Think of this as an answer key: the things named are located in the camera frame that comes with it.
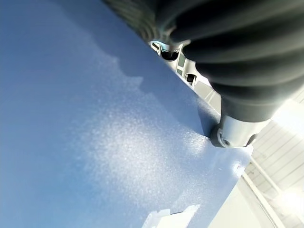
metal component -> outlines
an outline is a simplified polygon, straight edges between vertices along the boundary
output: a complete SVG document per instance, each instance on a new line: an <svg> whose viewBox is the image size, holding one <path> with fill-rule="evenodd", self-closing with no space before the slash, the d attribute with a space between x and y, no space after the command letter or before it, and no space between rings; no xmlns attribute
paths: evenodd
<svg viewBox="0 0 304 228"><path fill-rule="evenodd" d="M219 143L226 148L240 148L253 142L252 137L258 134L270 120L262 122L243 122L230 116L222 116L221 127L217 137Z"/></svg>
<svg viewBox="0 0 304 228"><path fill-rule="evenodd" d="M262 174L262 176L266 179L266 181L276 190L276 192L280 195L283 194L283 191L280 189L280 187L272 180L272 178L265 172L265 170L258 164L258 162L251 157L251 163L254 165L254 167ZM302 223L304 223L304 217L300 213L295 214Z"/></svg>
<svg viewBox="0 0 304 228"><path fill-rule="evenodd" d="M242 174L242 178L247 184L247 186L252 190L258 201L261 203L261 206L265 213L267 214L267 217L271 220L272 224L276 228L285 228L284 224L280 220L280 218L277 216L275 211L272 209L272 207L269 205L263 194L259 191L259 189L255 186L255 184L252 182L250 177L246 173Z"/></svg>
<svg viewBox="0 0 304 228"><path fill-rule="evenodd" d="M176 45L169 45L169 44L165 44L165 43L162 43L160 41L157 41L157 40L153 40L151 41L150 43L157 43L160 45L161 49L163 51L170 51L170 52L176 52L176 51L179 51L180 47L181 47L181 44L176 44Z"/></svg>

bright light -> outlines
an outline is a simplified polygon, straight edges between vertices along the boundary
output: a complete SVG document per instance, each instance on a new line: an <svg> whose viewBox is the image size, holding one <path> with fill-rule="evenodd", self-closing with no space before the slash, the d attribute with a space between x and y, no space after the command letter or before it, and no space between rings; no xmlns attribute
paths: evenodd
<svg viewBox="0 0 304 228"><path fill-rule="evenodd" d="M278 203L289 212L304 215L304 193L298 190L288 190L278 197Z"/></svg>
<svg viewBox="0 0 304 228"><path fill-rule="evenodd" d="M304 136L304 106L293 101L287 100L271 118L279 125L291 132Z"/></svg>

textured blue paint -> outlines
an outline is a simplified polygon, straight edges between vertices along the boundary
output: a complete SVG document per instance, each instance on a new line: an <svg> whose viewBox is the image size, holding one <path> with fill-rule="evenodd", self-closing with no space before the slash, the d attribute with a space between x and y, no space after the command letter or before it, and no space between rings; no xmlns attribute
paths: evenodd
<svg viewBox="0 0 304 228"><path fill-rule="evenodd" d="M210 144L214 110L98 0L1 7L0 226L137 228L200 204L206 227L250 156Z"/></svg>

blue panel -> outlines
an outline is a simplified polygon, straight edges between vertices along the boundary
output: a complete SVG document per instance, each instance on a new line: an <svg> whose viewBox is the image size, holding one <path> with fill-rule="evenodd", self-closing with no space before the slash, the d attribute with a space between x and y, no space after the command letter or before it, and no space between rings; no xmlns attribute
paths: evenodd
<svg viewBox="0 0 304 228"><path fill-rule="evenodd" d="M206 227L250 157L204 136L214 110L99 0L1 7L0 226L140 228L200 204Z"/></svg>

hole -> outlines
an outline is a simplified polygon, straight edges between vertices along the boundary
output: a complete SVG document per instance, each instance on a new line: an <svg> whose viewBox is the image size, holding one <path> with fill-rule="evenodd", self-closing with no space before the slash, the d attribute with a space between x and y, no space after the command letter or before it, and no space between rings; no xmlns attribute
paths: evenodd
<svg viewBox="0 0 304 228"><path fill-rule="evenodd" d="M179 56L179 52L161 51L161 57L167 61L174 61Z"/></svg>
<svg viewBox="0 0 304 228"><path fill-rule="evenodd" d="M227 146L230 146L230 143L226 139L223 139L223 143Z"/></svg>
<svg viewBox="0 0 304 228"><path fill-rule="evenodd" d="M189 84L192 85L196 79L196 76L193 74L187 74L185 78L186 78L187 82L189 82Z"/></svg>

